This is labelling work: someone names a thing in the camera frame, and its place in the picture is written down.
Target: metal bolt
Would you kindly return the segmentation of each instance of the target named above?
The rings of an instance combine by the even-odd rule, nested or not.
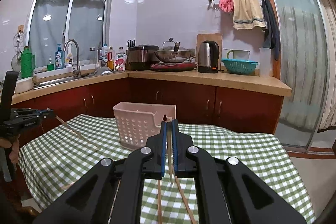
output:
[[[142,154],[149,154],[151,151],[152,151],[151,148],[148,147],[148,146],[145,146],[145,147],[143,147],[143,148],[140,149],[140,152]]]
[[[112,163],[112,161],[109,158],[104,158],[100,161],[100,164],[103,166],[109,166]]]
[[[196,146],[190,146],[190,147],[188,148],[188,151],[189,151],[190,153],[196,154],[196,153],[198,152],[198,148],[197,148]]]
[[[239,163],[239,160],[236,157],[230,157],[227,161],[232,165],[237,165]]]

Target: glass jar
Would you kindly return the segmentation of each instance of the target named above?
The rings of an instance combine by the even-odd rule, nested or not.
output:
[[[96,50],[95,48],[90,48],[90,53],[89,53],[89,57],[90,57],[90,64],[96,64],[97,63],[97,57],[96,57]]]

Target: green checkered tablecloth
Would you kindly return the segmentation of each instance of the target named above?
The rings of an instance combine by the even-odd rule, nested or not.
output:
[[[100,159],[123,159],[130,150],[120,146],[115,119],[81,114],[68,124],[80,131],[95,147],[78,139],[64,126],[58,126],[32,140],[20,149],[19,166],[28,188],[41,209],[46,208],[64,191],[61,186],[78,180]],[[181,132],[189,134],[196,146],[212,156],[239,158],[275,192],[300,212],[307,223],[315,220],[314,210],[300,175],[279,140],[269,134],[238,134],[211,126],[179,124]],[[161,184],[163,223],[190,223],[176,183],[169,182],[168,161]],[[198,220],[194,179],[181,179],[181,187],[190,209]],[[157,223],[157,181],[145,180],[140,223]]]

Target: teal plastic basket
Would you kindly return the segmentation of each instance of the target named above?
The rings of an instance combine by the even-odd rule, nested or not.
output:
[[[223,58],[225,68],[234,74],[238,75],[250,75],[254,72],[258,62],[249,60],[238,60]]]

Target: green handle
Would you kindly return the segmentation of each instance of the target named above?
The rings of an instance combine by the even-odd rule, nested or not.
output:
[[[31,56],[31,58],[34,60],[34,61],[33,61],[33,65],[31,66],[31,73],[33,73],[33,72],[34,72],[34,69],[35,69],[35,54],[33,54],[33,55]]]
[[[230,51],[227,52],[227,54],[226,54],[226,58],[227,58],[227,59],[229,59],[229,54],[230,54],[230,52],[233,52],[233,50],[230,50]]]

